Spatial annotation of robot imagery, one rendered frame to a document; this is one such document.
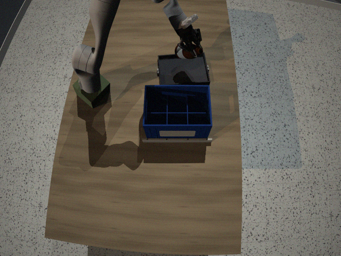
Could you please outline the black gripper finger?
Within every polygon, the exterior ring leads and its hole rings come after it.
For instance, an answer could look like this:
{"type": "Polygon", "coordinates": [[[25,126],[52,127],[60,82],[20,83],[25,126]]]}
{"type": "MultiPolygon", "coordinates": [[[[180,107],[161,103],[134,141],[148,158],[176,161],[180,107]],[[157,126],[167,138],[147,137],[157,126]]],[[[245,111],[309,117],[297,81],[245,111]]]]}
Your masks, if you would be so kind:
{"type": "Polygon", "coordinates": [[[195,34],[191,33],[191,35],[194,38],[193,42],[196,44],[196,47],[202,48],[202,46],[200,45],[200,42],[202,41],[200,29],[195,29],[195,34]]]}
{"type": "Polygon", "coordinates": [[[192,41],[191,41],[191,38],[190,38],[190,36],[187,36],[187,39],[188,39],[188,42],[189,43],[183,43],[183,41],[182,41],[182,39],[181,39],[181,41],[180,41],[180,43],[178,43],[177,45],[180,47],[180,48],[182,48],[184,51],[186,51],[186,52],[191,52],[191,54],[192,54],[192,56],[194,56],[194,57],[197,57],[198,55],[197,55],[197,53],[195,52],[195,50],[194,50],[194,48],[193,48],[193,44],[192,44],[192,41]],[[186,46],[185,46],[186,45],[186,46]]]}

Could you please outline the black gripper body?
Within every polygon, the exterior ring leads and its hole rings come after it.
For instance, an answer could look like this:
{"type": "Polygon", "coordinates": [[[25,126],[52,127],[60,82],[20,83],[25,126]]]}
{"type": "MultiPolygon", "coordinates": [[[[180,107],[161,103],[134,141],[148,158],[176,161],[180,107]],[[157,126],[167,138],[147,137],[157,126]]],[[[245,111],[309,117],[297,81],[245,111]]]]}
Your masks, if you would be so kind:
{"type": "Polygon", "coordinates": [[[183,29],[183,28],[180,28],[178,30],[175,30],[177,35],[179,35],[180,37],[180,40],[182,39],[183,42],[185,43],[189,43],[188,42],[188,39],[187,39],[187,36],[190,36],[191,37],[191,41],[194,40],[194,38],[192,37],[191,33],[194,33],[195,34],[195,30],[193,29],[193,26],[190,25],[188,26],[187,28],[183,29]]]}

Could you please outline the blue crate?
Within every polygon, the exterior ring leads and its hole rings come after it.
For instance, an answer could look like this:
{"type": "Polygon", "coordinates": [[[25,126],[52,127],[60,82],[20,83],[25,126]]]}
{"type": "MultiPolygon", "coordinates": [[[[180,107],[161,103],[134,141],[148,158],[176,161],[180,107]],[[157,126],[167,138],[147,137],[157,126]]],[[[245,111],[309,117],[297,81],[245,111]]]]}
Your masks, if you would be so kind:
{"type": "Polygon", "coordinates": [[[147,138],[208,138],[212,128],[209,85],[145,85],[147,138]]]}

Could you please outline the brown glass bottle with white label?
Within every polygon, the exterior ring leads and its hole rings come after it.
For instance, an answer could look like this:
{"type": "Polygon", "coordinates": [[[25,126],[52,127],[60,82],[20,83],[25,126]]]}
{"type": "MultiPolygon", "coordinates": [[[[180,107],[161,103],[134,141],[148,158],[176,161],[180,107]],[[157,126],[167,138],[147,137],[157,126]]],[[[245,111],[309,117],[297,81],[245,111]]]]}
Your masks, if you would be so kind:
{"type": "MultiPolygon", "coordinates": [[[[192,45],[197,55],[201,55],[203,50],[201,48],[197,48],[195,44],[192,45]]],[[[180,59],[194,59],[196,57],[192,56],[191,52],[186,52],[178,45],[175,48],[175,55],[180,59]]]]}

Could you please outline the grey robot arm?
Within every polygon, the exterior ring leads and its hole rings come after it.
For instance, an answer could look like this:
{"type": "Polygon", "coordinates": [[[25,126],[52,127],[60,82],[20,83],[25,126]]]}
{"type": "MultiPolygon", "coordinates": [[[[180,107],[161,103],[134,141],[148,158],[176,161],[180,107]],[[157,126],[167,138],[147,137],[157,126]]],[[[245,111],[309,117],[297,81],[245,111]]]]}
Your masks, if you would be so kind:
{"type": "MultiPolygon", "coordinates": [[[[100,67],[103,61],[108,35],[120,0],[91,0],[89,16],[95,33],[95,48],[80,44],[72,54],[72,67],[79,77],[79,85],[87,93],[94,93],[101,86],[100,67]]],[[[197,14],[187,17],[177,0],[163,8],[175,30],[187,28],[198,19],[197,14]]]]}

